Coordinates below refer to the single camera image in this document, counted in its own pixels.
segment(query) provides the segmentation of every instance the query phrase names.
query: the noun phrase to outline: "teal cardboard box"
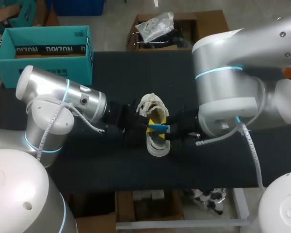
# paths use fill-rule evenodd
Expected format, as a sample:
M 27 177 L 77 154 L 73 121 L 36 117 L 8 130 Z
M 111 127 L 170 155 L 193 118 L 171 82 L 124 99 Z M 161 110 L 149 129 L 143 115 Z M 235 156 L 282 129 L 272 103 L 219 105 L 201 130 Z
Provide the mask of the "teal cardboard box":
M 31 27 L 32 25 L 37 11 L 35 0 L 1 0 L 0 8 L 15 3 L 21 5 L 20 12 L 16 18 L 9 18 L 0 22 L 0 34 L 4 32 L 5 28 Z
M 32 65 L 90 85 L 91 41 L 89 26 L 7 28 L 0 43 L 0 78 L 6 88 L 15 88 L 23 69 Z

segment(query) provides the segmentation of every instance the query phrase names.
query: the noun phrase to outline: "floor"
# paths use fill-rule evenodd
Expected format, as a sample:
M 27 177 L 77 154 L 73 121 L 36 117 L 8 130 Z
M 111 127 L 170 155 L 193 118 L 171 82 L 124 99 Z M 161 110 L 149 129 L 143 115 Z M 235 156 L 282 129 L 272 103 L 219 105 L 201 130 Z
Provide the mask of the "floor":
M 60 17 L 61 25 L 89 25 L 95 51 L 125 51 L 126 38 L 137 14 L 172 12 L 224 11 L 229 28 L 257 26 L 271 19 L 291 14 L 291 0 L 106 0 L 104 13 L 98 17 Z M 260 198 L 258 189 L 244 189 L 249 210 Z M 185 219 L 229 219 L 236 217 L 231 196 L 226 200 L 225 213 L 217 216 L 200 207 L 185 204 Z M 152 233 L 237 233 L 238 228 L 198 228 L 151 231 Z

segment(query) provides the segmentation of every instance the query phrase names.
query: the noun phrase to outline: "black mat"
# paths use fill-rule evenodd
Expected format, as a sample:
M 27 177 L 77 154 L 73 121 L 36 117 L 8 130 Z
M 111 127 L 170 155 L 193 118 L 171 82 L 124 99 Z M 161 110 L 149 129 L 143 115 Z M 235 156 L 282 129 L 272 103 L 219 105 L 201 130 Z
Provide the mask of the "black mat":
M 248 72 L 263 79 L 280 76 L 277 70 Z M 183 104 L 197 105 L 189 51 L 96 52 L 93 88 L 122 103 L 154 92 L 170 114 Z M 26 128 L 25 105 L 15 98 L 15 90 L 0 90 L 0 128 Z M 252 132 L 252 138 L 265 185 L 291 172 L 291 126 Z M 200 147 L 193 141 L 182 147 L 172 142 L 170 154 L 157 158 L 145 144 L 123 141 L 115 128 L 101 137 L 78 119 L 50 173 L 62 192 L 257 186 L 254 163 L 240 134 Z

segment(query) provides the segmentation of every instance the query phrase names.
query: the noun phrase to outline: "white shoe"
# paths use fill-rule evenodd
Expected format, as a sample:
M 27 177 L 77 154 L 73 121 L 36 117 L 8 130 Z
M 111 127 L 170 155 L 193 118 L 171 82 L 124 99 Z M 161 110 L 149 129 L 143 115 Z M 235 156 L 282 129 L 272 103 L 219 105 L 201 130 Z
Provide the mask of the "white shoe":
M 142 97 L 136 112 L 144 117 L 149 117 L 156 124 L 161 124 L 169 116 L 168 109 L 163 101 L 154 93 Z M 170 141 L 159 137 L 153 132 L 146 133 L 146 147 L 150 154 L 156 157 L 163 157 L 170 150 Z

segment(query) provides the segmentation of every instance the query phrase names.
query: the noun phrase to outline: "white cable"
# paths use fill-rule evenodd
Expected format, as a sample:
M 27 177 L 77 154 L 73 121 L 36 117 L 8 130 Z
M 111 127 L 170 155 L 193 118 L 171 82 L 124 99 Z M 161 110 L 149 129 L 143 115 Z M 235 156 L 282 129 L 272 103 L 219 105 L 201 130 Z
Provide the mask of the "white cable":
M 52 120 L 49 122 L 47 128 L 45 129 L 44 133 L 43 133 L 43 136 L 41 138 L 41 141 L 40 141 L 40 145 L 39 145 L 39 150 L 38 150 L 38 153 L 37 153 L 37 160 L 40 161 L 41 160 L 41 155 L 42 155 L 42 151 L 43 151 L 43 147 L 44 147 L 44 143 L 45 143 L 45 140 L 48 136 L 48 133 L 51 129 L 51 127 L 53 126 L 56 118 L 58 117 L 60 111 L 65 107 L 65 104 L 64 102 L 62 102 L 60 105 L 59 105 L 59 108 L 57 109 L 57 111 L 55 112 L 54 114 L 54 117 L 52 118 Z
M 260 166 L 260 162 L 259 162 L 259 158 L 258 158 L 258 154 L 257 154 L 257 151 L 256 151 L 256 148 L 253 144 L 253 141 L 252 141 L 252 138 L 251 138 L 251 135 L 246 127 L 246 125 L 242 122 L 239 122 L 238 123 L 240 125 L 240 129 L 242 130 L 244 136 L 246 137 L 247 139 L 247 142 L 248 142 L 248 145 L 249 145 L 249 148 L 250 148 L 250 151 L 251 151 L 251 155 L 252 155 L 252 158 L 253 158 L 253 161 L 254 161 L 254 164 L 256 166 L 256 172 L 257 172 L 257 180 L 258 180 L 258 185 L 259 185 L 259 188 L 262 192 L 264 192 L 264 186 L 263 186 L 263 180 L 262 180 L 262 172 L 261 172 L 261 166 Z
M 105 132 L 102 129 L 96 128 L 95 126 L 93 126 L 73 105 L 72 103 L 70 104 L 66 104 L 66 107 L 72 109 L 73 112 L 75 112 L 84 122 L 85 124 L 90 127 L 92 130 L 98 132 L 98 133 L 103 133 Z
M 66 102 L 63 102 L 63 101 L 60 101 L 60 100 L 56 100 L 54 98 L 48 98 L 48 97 L 43 97 L 43 98 L 36 98 L 35 100 L 45 100 L 45 101 L 48 101 L 48 102 L 53 102 L 53 103 L 56 103 L 58 104 L 60 102 L 60 105 L 59 105 L 59 108 L 58 110 L 55 112 L 54 114 L 54 117 L 52 118 L 52 120 L 49 122 L 47 128 L 45 129 L 44 133 L 43 133 L 43 136 L 41 138 L 41 141 L 40 141 L 40 145 L 39 145 L 39 150 L 38 150 L 38 153 L 37 153 L 37 160 L 38 161 L 41 161 L 41 156 L 42 156 L 42 152 L 43 152 L 43 147 L 44 147 L 44 143 L 45 143 L 45 140 L 48 136 L 48 133 L 51 129 L 51 127 L 53 126 L 56 118 L 58 117 L 60 111 L 67 107 L 67 108 L 70 108 L 72 109 L 73 112 L 75 112 L 84 122 L 87 126 L 89 126 L 92 130 L 98 132 L 98 133 L 103 133 L 105 132 L 104 130 L 102 129 L 98 129 L 96 128 L 95 126 L 91 125 L 91 123 L 73 106 L 72 103 L 66 103 Z M 27 105 L 27 108 L 33 103 L 33 101 L 30 101 Z
M 254 122 L 260 115 L 261 115 L 261 112 L 263 111 L 264 107 L 265 107 L 265 104 L 266 104 L 266 90 L 265 90 L 265 84 L 262 82 L 261 79 L 257 78 L 257 81 L 260 83 L 261 87 L 262 87 L 262 103 L 261 103 L 261 106 L 260 106 L 260 109 L 258 111 L 258 113 L 250 120 L 247 122 L 247 126 L 249 126 L 252 122 Z
M 198 141 L 198 142 L 196 142 L 196 145 L 197 146 L 201 146 L 201 145 L 204 145 L 204 144 L 221 141 L 223 139 L 231 137 L 235 132 L 237 132 L 237 128 L 236 127 L 232 131 L 228 132 L 227 134 L 224 134 L 223 136 L 212 138 L 212 139 L 208 139 L 208 140 Z
M 257 112 L 257 114 L 253 118 L 251 118 L 251 120 L 247 123 L 247 126 L 250 125 L 251 123 L 253 123 L 260 116 L 260 114 L 263 111 L 263 109 L 265 107 L 265 104 L 266 104 L 266 90 L 265 90 L 265 85 L 261 81 L 261 79 L 257 78 L 257 81 L 260 83 L 260 85 L 262 87 L 262 92 L 263 92 L 262 102 L 261 102 L 261 106 L 260 106 L 259 111 Z M 212 138 L 212 139 L 209 139 L 209 140 L 199 141 L 199 142 L 196 142 L 196 145 L 197 146 L 201 146 L 201 145 L 209 144 L 209 143 L 212 143 L 212 142 L 218 142 L 218 141 L 221 141 L 223 139 L 227 139 L 228 137 L 231 137 L 234 133 L 236 133 L 237 130 L 238 130 L 237 127 L 235 127 L 232 131 L 228 132 L 227 134 L 225 134 L 223 136 L 216 137 L 216 138 Z

